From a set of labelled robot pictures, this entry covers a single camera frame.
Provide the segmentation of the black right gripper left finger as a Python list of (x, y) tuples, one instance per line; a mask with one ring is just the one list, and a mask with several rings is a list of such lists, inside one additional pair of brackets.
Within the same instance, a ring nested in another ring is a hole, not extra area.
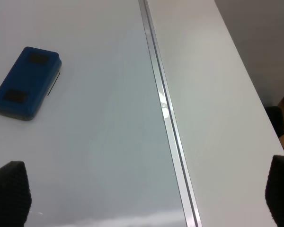
[(25, 163), (11, 161), (0, 168), (0, 227), (23, 227), (32, 197)]

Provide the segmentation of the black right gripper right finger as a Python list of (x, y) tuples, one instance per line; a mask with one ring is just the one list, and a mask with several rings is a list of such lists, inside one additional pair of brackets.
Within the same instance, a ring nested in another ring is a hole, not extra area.
[(276, 225), (284, 227), (284, 156), (273, 156), (266, 183), (265, 199)]

